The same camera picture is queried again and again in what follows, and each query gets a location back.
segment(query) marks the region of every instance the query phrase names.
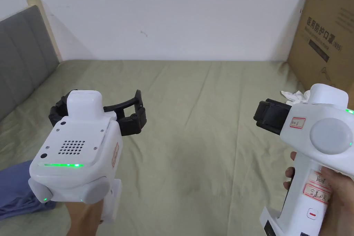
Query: hand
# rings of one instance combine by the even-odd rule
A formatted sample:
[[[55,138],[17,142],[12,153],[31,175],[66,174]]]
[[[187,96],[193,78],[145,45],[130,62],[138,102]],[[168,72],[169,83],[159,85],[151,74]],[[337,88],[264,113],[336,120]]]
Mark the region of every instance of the hand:
[[[95,236],[103,210],[103,200],[92,205],[81,202],[65,203],[71,218],[67,236]]]
[[[291,152],[290,157],[294,160],[296,152]],[[332,195],[319,236],[353,236],[354,181],[350,177],[326,167],[322,167],[321,173],[328,180],[332,188]],[[294,174],[294,167],[289,167],[285,171],[286,177],[291,178]],[[289,190],[291,182],[285,181],[283,185],[286,190]]]

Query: white tissue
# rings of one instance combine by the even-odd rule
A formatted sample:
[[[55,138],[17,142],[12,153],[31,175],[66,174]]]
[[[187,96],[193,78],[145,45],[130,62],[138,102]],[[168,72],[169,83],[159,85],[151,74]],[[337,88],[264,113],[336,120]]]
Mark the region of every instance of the white tissue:
[[[310,91],[306,91],[304,94],[301,91],[297,91],[296,93],[281,91],[283,96],[288,99],[289,101],[286,102],[287,105],[294,105],[300,102],[307,102],[310,97]]]

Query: white wall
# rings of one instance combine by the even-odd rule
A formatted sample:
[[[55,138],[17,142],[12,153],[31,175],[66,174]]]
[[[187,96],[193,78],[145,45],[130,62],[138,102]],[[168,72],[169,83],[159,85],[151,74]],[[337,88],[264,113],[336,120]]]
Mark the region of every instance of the white wall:
[[[305,0],[43,1],[64,60],[286,60]]]

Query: white handheld gripper device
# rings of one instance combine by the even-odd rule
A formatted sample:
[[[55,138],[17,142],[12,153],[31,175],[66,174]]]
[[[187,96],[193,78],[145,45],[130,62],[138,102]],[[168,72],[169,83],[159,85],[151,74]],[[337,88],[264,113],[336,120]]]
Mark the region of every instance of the white handheld gripper device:
[[[261,214],[268,236],[318,236],[331,195],[321,167],[354,176],[354,112],[347,106],[346,92],[324,84],[311,87],[307,103],[260,102],[257,126],[279,134],[297,151],[282,211],[265,207]]]
[[[136,114],[124,117],[123,109]],[[50,110],[54,128],[32,161],[28,183],[42,203],[94,204],[104,200],[102,220],[114,221],[122,184],[115,179],[122,135],[141,132],[146,123],[141,92],[113,106],[102,106],[98,91],[73,90]]]

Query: gray upholstered headboard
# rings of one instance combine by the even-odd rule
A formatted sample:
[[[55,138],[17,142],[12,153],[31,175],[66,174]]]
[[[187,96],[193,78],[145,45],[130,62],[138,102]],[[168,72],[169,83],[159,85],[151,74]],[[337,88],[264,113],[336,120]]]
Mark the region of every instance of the gray upholstered headboard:
[[[0,21],[0,120],[59,64],[37,6]]]

